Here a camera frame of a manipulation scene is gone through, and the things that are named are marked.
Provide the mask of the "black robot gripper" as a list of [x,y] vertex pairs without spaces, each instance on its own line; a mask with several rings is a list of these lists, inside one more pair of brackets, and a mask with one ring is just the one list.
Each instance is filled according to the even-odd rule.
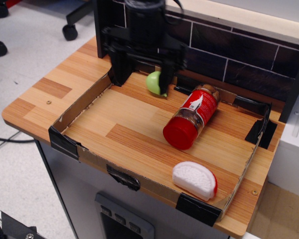
[[161,66],[160,95],[166,95],[175,73],[186,68],[187,45],[164,30],[105,27],[102,33],[104,48],[111,58],[112,83],[116,86],[126,82],[139,60]]

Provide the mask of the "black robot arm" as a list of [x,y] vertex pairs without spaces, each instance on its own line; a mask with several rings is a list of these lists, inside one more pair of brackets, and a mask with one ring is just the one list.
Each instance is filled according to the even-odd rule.
[[171,37],[166,32],[170,22],[165,16],[166,4],[163,0],[127,0],[128,27],[102,29],[104,48],[111,59],[110,79],[116,86],[122,86],[137,62],[159,65],[157,95],[166,96],[175,72],[186,67],[187,45]]

